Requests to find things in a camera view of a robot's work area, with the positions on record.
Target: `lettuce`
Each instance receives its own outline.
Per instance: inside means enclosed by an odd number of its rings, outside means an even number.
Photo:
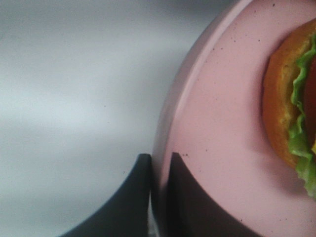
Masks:
[[[291,102],[297,106],[301,114],[296,123],[289,130],[289,151],[299,156],[296,172],[299,178],[305,181],[305,189],[309,196],[316,199],[316,162],[313,159],[313,151],[308,143],[305,128],[305,113],[303,106],[304,85],[312,59],[316,55],[316,35],[311,38],[312,48],[297,60],[300,69],[298,77],[293,82]]]

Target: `tomato slice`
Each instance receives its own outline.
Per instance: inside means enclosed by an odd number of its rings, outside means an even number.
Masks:
[[[304,88],[305,125],[309,144],[312,146],[316,138],[316,57],[314,57]]]

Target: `gray surface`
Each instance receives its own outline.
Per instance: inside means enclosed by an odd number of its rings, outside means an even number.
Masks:
[[[0,0],[0,236],[57,236],[108,200],[230,2]]]

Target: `pink plate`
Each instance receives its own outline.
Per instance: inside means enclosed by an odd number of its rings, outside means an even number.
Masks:
[[[240,0],[201,35],[161,113],[153,152],[164,235],[172,152],[222,208],[260,235],[316,236],[316,202],[275,156],[262,125],[262,78],[290,31],[315,18],[314,0]]]

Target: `black object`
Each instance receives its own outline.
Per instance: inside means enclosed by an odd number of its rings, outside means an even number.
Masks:
[[[209,197],[178,153],[171,159],[166,212],[169,237],[259,237]]]
[[[110,200],[61,237],[147,237],[151,179],[151,156],[140,154]]]

